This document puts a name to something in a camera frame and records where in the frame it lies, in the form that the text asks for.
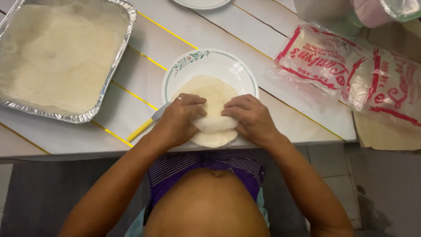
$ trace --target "table surface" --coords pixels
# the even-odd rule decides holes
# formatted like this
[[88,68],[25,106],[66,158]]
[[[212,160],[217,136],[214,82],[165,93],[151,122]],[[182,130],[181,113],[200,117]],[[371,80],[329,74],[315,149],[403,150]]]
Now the table surface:
[[[126,137],[163,105],[166,68],[197,48],[218,48],[244,61],[257,79],[260,100],[276,127],[294,144],[356,140],[349,108],[336,102],[320,109],[293,89],[277,88],[262,77],[300,22],[293,0],[235,0],[209,11],[191,10],[172,0],[130,2],[138,10],[137,20],[94,120],[75,125],[0,107],[0,158],[74,160],[121,155],[141,136],[131,143]],[[13,3],[1,1],[0,10],[7,12]],[[251,146],[239,137],[226,147]],[[201,149],[188,142],[174,150]]]

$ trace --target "knife handle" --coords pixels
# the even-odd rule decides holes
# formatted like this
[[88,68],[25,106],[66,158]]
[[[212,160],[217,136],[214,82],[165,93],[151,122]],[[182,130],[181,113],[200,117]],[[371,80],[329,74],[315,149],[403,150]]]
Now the knife handle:
[[151,125],[152,122],[153,122],[153,120],[150,118],[142,126],[140,126],[138,129],[136,129],[136,131],[134,131],[132,134],[130,134],[127,137],[127,141],[129,141],[129,142],[133,141],[133,139],[135,139],[137,136],[139,136],[139,134],[141,134],[143,132],[143,130],[145,130],[147,127],[149,127],[149,125]]

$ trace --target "knife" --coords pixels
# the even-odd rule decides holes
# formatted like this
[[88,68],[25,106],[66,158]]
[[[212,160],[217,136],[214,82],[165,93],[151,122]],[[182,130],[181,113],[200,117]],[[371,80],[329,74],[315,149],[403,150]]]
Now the knife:
[[171,102],[166,103],[164,106],[162,106],[158,111],[156,111],[154,113],[154,115],[152,115],[152,118],[150,118],[148,121],[146,121],[142,126],[140,126],[138,129],[136,129],[136,131],[134,131],[132,134],[130,134],[127,137],[127,141],[131,142],[133,141],[133,139],[135,139],[137,136],[139,136],[139,134],[141,134],[143,132],[143,130],[145,130],[147,127],[149,127],[149,125],[151,125],[151,123],[153,121],[157,121],[162,114],[164,113],[165,109],[171,104]]

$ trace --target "person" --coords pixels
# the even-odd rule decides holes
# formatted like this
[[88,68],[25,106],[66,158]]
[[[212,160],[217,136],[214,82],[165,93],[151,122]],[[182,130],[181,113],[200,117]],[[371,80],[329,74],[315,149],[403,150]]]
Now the person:
[[[138,143],[86,193],[65,220],[59,237],[105,236],[118,222],[148,172],[151,202],[126,236],[268,237],[256,201],[264,167],[261,150],[166,154],[198,129],[191,119],[205,116],[206,99],[180,94]],[[314,237],[351,237],[344,208],[316,171],[275,127],[269,110],[251,95],[224,105],[223,116],[239,121],[241,136],[276,161]]]

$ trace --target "light blue cloth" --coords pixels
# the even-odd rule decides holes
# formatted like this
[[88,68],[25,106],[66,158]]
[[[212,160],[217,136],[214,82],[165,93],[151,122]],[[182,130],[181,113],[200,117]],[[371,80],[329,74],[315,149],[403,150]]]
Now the light blue cloth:
[[[262,213],[266,225],[269,228],[269,220],[267,216],[267,210],[263,208],[264,198],[263,198],[263,188],[260,188],[259,194],[257,195],[257,206],[259,207],[260,212]],[[136,219],[131,224],[130,228],[127,230],[124,237],[142,237],[143,236],[143,218],[145,215],[145,208],[140,212]]]

